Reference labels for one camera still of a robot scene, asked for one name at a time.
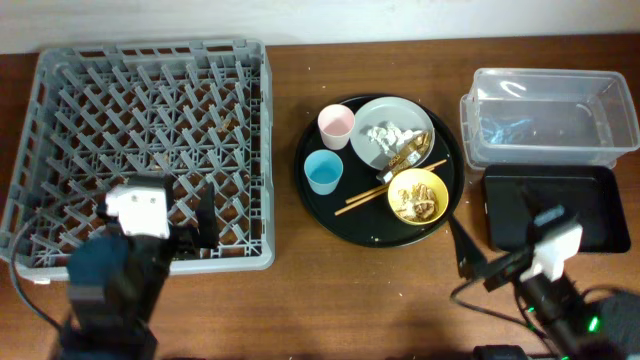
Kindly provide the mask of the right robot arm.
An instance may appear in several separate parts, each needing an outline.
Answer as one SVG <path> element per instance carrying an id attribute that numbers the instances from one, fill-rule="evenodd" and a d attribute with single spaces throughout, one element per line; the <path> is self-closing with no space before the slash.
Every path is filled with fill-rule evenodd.
<path id="1" fill-rule="evenodd" d="M 449 220 L 459 274 L 466 281 L 450 300 L 468 310 L 508 321 L 534 334 L 557 359 L 637 359 L 639 294 L 616 286 L 580 292 L 565 272 L 583 227 L 572 215 L 531 224 L 532 245 L 489 262 L 462 225 Z M 473 305 L 459 295 L 481 282 L 488 292 L 513 286 L 520 316 Z"/>

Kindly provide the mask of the gold snack wrapper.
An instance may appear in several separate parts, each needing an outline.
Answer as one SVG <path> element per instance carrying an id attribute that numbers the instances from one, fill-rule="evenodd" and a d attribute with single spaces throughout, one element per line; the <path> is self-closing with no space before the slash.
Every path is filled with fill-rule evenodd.
<path id="1" fill-rule="evenodd" d="M 411 138 L 376 175 L 382 184 L 389 183 L 400 172 L 421 164 L 433 147 L 432 132 L 420 132 Z"/>

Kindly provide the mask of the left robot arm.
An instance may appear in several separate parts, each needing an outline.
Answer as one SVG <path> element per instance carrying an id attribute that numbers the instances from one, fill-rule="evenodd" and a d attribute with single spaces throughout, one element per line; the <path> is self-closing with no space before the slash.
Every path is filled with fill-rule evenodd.
<path id="1" fill-rule="evenodd" d="M 106 229 L 70 257 L 72 315 L 59 335 L 59 359 L 151 359 L 149 321 L 174 259 L 219 244 L 215 192 L 207 186 L 195 225 L 174 226 L 170 180 L 137 177 L 106 193 L 97 208 Z"/>

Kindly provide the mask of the food scraps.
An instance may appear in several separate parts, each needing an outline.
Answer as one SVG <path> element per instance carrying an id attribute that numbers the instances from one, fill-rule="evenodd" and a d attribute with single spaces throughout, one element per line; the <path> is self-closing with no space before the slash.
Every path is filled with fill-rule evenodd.
<path id="1" fill-rule="evenodd" d="M 425 184 L 413 185 L 411 190 L 398 191 L 399 207 L 397 213 L 408 221 L 426 222 L 438 211 L 437 198 L 434 191 Z"/>

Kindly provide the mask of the yellow bowl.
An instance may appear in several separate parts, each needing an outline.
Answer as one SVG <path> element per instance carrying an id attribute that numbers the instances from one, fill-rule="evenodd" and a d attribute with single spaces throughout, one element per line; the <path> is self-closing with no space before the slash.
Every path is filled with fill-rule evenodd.
<path id="1" fill-rule="evenodd" d="M 438 211 L 436 215 L 426 222 L 408 221 L 397 213 L 400 200 L 398 191 L 401 189 L 411 190 L 413 185 L 417 185 L 419 183 L 427 185 L 434 191 L 438 203 Z M 387 200 L 393 213 L 401 221 L 416 226 L 428 225 L 444 216 L 444 212 L 447 210 L 449 204 L 449 193 L 444 181 L 433 172 L 424 169 L 408 169 L 399 173 L 390 182 L 387 190 Z"/>

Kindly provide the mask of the blue cup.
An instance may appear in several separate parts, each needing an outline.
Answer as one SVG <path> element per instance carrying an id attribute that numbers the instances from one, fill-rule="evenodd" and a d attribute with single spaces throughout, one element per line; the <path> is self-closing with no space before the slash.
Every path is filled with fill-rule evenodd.
<path id="1" fill-rule="evenodd" d="M 328 195 L 337 188 L 344 165 L 335 152 L 322 149 L 305 159 L 303 169 L 311 190 L 317 195 Z"/>

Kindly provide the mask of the white tissue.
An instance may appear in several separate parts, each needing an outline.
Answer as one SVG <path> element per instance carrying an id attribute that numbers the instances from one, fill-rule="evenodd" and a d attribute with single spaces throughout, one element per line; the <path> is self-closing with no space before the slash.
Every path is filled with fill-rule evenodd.
<path id="1" fill-rule="evenodd" d="M 370 142 L 377 144 L 387 156 L 396 155 L 420 130 L 401 130 L 392 122 L 374 126 L 366 132 Z"/>

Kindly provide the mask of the pink cup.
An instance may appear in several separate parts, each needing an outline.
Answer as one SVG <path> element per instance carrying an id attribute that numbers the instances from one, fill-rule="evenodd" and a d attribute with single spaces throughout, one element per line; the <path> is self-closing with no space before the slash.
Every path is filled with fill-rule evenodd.
<path id="1" fill-rule="evenodd" d="M 320 111 L 317 124 L 323 144 L 330 150 L 340 150 L 350 140 L 355 115 L 344 105 L 332 104 Z"/>

